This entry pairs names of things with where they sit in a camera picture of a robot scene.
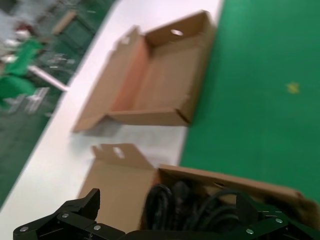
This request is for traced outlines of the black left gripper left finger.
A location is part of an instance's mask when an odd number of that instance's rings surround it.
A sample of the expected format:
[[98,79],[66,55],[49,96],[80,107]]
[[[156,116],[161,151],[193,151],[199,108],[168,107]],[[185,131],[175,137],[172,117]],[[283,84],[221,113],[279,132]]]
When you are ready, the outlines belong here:
[[54,213],[25,223],[13,231],[14,240],[118,240],[125,232],[96,222],[101,192],[68,200]]

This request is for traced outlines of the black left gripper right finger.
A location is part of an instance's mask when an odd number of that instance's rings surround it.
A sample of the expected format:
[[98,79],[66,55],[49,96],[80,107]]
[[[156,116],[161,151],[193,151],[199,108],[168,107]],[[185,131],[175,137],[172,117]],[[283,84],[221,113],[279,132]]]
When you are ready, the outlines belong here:
[[243,227],[226,233],[226,240],[318,240],[320,231],[285,215],[276,207],[237,193],[236,210]]

